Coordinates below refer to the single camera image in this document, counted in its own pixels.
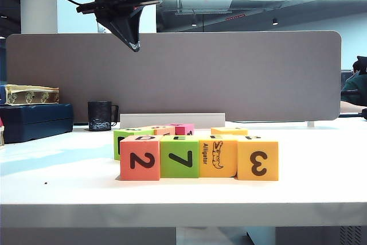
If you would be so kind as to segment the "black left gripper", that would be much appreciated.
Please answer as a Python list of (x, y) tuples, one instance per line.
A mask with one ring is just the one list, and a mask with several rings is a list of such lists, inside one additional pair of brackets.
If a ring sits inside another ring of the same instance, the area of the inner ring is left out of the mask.
[(155, 5), (160, 2), (161, 0), (93, 0), (93, 2), (79, 5), (76, 11), (83, 14), (96, 13), (98, 23), (106, 27), (132, 51), (138, 52), (140, 50), (139, 24), (141, 17), (141, 8), (139, 7)]

